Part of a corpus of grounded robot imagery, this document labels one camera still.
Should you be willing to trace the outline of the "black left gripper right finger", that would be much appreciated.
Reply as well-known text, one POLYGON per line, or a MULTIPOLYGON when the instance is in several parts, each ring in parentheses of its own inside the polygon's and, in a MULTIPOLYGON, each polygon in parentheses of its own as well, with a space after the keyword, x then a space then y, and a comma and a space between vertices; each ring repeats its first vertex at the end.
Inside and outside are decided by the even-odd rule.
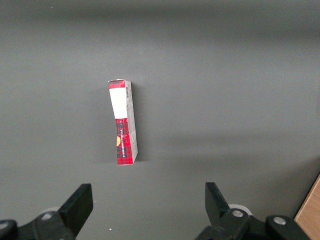
POLYGON ((265 221, 245 210, 229 207, 214 182, 205 184, 205 210, 210 225, 197 240, 308 240, 309 236, 290 217, 269 215, 265 221))

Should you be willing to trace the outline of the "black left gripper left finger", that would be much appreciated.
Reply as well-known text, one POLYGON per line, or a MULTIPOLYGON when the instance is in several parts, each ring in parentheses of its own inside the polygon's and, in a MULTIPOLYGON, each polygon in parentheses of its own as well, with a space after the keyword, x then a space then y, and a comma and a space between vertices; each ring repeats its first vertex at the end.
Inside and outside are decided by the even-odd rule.
POLYGON ((0 221, 2 240, 75 240, 93 210, 92 185, 81 184, 58 208, 39 214, 18 226, 13 219, 0 221))

